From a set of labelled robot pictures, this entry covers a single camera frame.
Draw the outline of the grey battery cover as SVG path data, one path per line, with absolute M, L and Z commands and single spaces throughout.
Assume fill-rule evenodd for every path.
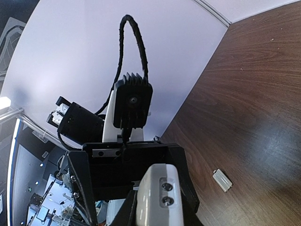
M 213 179 L 225 193 L 233 186 L 233 183 L 220 169 L 216 169 L 213 172 Z

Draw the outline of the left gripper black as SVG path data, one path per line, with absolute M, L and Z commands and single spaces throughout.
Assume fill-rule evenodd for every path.
M 180 187 L 194 212 L 199 198 L 190 178 L 185 150 L 176 144 L 156 141 L 123 143 L 85 143 L 83 151 L 67 154 L 72 195 L 89 226 L 98 225 L 95 200 L 124 199 L 155 163 L 169 160 L 177 168 Z

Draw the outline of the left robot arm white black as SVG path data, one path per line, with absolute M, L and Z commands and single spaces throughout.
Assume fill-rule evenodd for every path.
M 185 151 L 159 141 L 102 143 L 105 120 L 60 97 L 64 108 L 48 123 L 82 145 L 67 155 L 76 206 L 96 226 L 96 201 L 124 199 L 114 226 L 199 226 L 199 199 L 188 172 Z

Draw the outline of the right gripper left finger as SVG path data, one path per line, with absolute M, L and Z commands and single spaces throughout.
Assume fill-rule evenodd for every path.
M 137 191 L 131 190 L 112 221 L 111 226 L 135 226 L 136 208 Z

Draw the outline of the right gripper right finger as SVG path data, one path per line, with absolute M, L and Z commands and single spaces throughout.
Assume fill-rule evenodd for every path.
M 182 209 L 183 209 L 184 226 L 203 226 L 203 224 L 200 222 L 196 213 L 193 212 L 189 204 L 184 202 L 182 204 Z

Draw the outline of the white remote control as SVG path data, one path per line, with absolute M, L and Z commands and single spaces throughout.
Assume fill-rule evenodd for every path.
M 172 164 L 156 163 L 144 174 L 137 192 L 137 226 L 183 226 L 178 171 Z

